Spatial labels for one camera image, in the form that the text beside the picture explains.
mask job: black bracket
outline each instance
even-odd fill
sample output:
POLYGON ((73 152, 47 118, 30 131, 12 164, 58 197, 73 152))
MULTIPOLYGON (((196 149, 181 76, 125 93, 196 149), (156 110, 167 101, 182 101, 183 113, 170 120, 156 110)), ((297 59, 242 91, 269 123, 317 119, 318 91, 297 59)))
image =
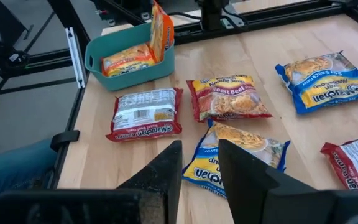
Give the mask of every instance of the black bracket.
POLYGON ((50 148, 53 149, 55 152, 58 152, 58 150, 65 144, 78 141, 79 136, 80 136, 79 130, 65 131, 60 134, 56 134, 52 138, 52 142, 50 143, 50 148))

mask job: ramen noodle package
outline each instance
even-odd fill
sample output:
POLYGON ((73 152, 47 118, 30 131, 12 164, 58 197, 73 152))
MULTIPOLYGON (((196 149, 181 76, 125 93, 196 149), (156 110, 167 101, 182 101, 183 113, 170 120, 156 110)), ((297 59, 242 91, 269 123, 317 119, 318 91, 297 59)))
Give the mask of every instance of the ramen noodle package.
POLYGON ((173 44, 173 22, 164 10, 154 1, 150 29, 150 50, 156 63, 164 58, 166 51, 173 44))
POLYGON ((218 141, 220 139, 227 139, 266 164, 284 171, 289 141, 282 144, 210 119, 208 126, 209 129, 199 142, 191 163, 183 169, 183 179, 226 197, 219 171, 218 141))
POLYGON ((124 95, 116 100, 111 134, 114 142, 179 134, 178 109, 183 90, 167 88, 124 95))
POLYGON ((342 146, 326 143, 321 152, 328 157, 345 187, 358 190, 358 140, 349 141, 342 146))
POLYGON ((272 116, 262 104, 250 76, 234 75, 186 82, 197 121, 272 116))
POLYGON ((341 52, 275 68, 298 114, 358 99, 358 69, 341 52))
POLYGON ((155 65, 147 44, 139 44, 102 59, 102 73, 107 77, 133 72, 155 65))

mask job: barcode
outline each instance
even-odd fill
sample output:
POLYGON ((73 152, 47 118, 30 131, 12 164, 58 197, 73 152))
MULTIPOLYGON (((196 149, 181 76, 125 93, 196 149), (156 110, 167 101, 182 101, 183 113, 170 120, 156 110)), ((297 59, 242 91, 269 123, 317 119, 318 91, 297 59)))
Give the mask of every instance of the barcode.
POLYGON ((149 110, 139 110, 134 112, 135 119, 142 119, 149 117, 149 110))

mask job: floor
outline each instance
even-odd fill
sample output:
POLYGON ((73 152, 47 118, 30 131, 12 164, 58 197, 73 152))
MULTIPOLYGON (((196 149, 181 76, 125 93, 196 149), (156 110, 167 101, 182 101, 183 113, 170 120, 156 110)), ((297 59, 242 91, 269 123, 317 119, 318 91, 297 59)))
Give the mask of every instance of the floor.
MULTIPOLYGON (((16 49, 24 50, 44 22, 51 16, 52 9, 45 0, 1 1, 26 27, 34 25, 29 38, 27 40, 20 38, 15 45, 16 49)), ((108 23, 102 21, 94 12, 96 10, 94 4, 90 0, 76 0, 72 3, 91 39, 98 37, 108 23)), ((194 0, 164 1, 163 7, 167 12, 186 12, 198 9, 194 0)), ((57 16, 53 16, 29 53, 38 54, 64 48, 67 48, 67 41, 63 26, 57 16)), ((61 68, 11 78, 4 88, 73 76, 72 67, 61 68)), ((64 131, 76 92, 76 83, 67 83, 0 95, 0 153, 50 138, 54 134, 64 131)))

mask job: instant noodle packet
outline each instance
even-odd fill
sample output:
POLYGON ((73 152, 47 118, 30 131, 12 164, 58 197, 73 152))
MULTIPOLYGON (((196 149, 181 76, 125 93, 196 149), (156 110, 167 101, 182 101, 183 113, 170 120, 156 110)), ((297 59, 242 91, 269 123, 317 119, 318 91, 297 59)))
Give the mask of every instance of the instant noodle packet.
POLYGON ((198 143, 191 162, 182 170, 183 179, 226 198, 218 161, 218 141, 227 139, 266 164, 285 169, 285 154, 290 142, 282 144, 257 134, 208 120, 209 129, 198 143))
POLYGON ((358 99, 358 69, 342 52, 275 69, 291 92, 298 114, 358 99))
POLYGON ((186 82, 197 121, 272 116, 262 104, 250 76, 234 75, 186 82))
POLYGON ((107 77, 155 65, 147 44, 139 44, 102 59, 102 74, 107 77))
POLYGON ((173 44, 173 22, 161 6, 154 1, 150 29, 150 51, 155 63, 162 62, 164 51, 173 44))
POLYGON ((106 137, 121 142, 181 133, 178 109, 182 94, 183 89, 166 88, 119 97, 111 134, 106 137))
POLYGON ((321 149, 347 189, 358 190, 358 140, 341 146, 326 143, 321 149))

